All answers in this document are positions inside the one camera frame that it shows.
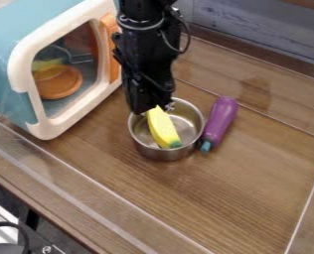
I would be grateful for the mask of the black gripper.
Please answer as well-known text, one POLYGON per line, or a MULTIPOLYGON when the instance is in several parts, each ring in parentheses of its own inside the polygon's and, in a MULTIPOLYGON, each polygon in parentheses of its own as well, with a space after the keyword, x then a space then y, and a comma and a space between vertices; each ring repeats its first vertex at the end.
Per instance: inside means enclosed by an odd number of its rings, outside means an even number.
POLYGON ((182 48, 182 17, 163 16, 154 22, 117 18, 121 31, 115 33, 113 56, 121 64, 123 85, 131 111, 140 115, 174 102, 176 84, 172 64, 187 49, 182 48))

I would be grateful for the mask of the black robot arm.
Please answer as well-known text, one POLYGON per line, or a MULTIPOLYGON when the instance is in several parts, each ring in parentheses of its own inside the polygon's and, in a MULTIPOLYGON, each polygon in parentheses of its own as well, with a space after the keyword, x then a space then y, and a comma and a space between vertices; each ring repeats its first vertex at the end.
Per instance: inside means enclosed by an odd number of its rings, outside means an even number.
POLYGON ((119 0, 120 32, 112 34, 113 56, 121 65, 127 103, 140 115, 174 105, 176 83, 172 64, 191 46, 182 47, 182 32, 191 34, 178 0, 119 0))

